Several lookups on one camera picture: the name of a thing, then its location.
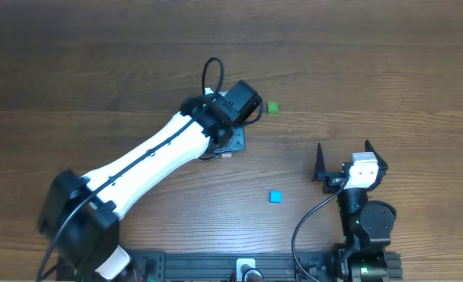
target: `wood grain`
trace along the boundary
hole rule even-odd
[[[246,79],[280,114],[246,129],[245,152],[164,179],[121,222],[123,244],[288,251],[326,197],[316,144],[339,169],[369,139],[390,166],[372,196],[398,210],[404,276],[463,280],[463,0],[0,0],[0,279],[34,277],[52,178],[153,135],[199,95],[210,56],[226,87]],[[341,241],[330,203],[298,249]]]

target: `small block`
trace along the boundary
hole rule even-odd
[[[270,203],[281,203],[281,191],[271,191],[269,192],[269,202]]]
[[[278,114],[278,102],[268,102],[268,114]]]

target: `blue cube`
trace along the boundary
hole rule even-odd
[[[281,191],[271,191],[269,192],[269,202],[270,203],[281,203]]]

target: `green cube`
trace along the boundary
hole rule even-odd
[[[268,114],[278,114],[278,102],[268,102]]]

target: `brown wooden surface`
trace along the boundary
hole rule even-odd
[[[199,95],[210,56],[226,87],[244,78],[280,114],[247,128],[245,152],[151,190],[121,222],[123,244],[289,251],[327,196],[310,182],[317,143],[339,169],[369,139],[389,163],[372,195],[398,210],[389,250],[404,276],[463,279],[463,0],[0,0],[0,279],[34,277],[54,175],[153,135]],[[341,241],[330,203],[298,249]]]

